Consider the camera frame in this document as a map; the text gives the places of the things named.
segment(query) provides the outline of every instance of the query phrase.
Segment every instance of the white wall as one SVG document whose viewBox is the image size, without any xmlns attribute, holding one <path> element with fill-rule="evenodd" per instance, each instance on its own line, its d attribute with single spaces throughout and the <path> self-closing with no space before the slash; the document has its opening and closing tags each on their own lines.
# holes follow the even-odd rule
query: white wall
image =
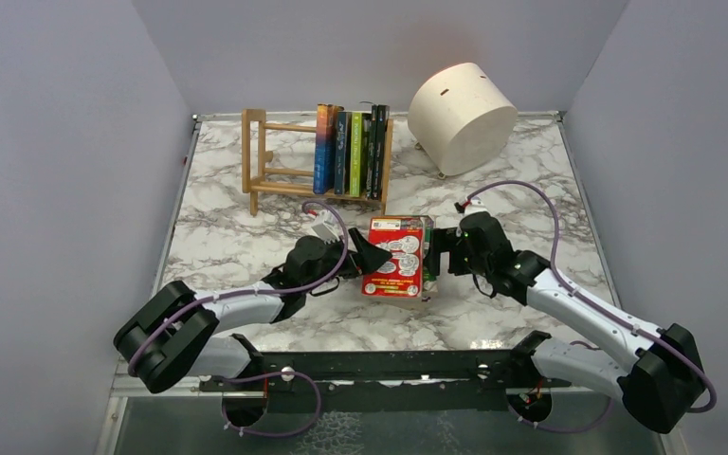
<svg viewBox="0 0 728 455">
<path fill-rule="evenodd" d="M 93 452 L 190 129 L 129 0 L 0 1 L 0 454 Z"/>
<path fill-rule="evenodd" d="M 728 2 L 630 0 L 565 124 L 624 307 L 692 330 L 719 388 L 691 453 L 728 453 Z"/>
<path fill-rule="evenodd" d="M 134 0 L 194 112 L 408 110 L 473 61 L 520 110 L 567 109 L 627 0 Z"/>
</svg>

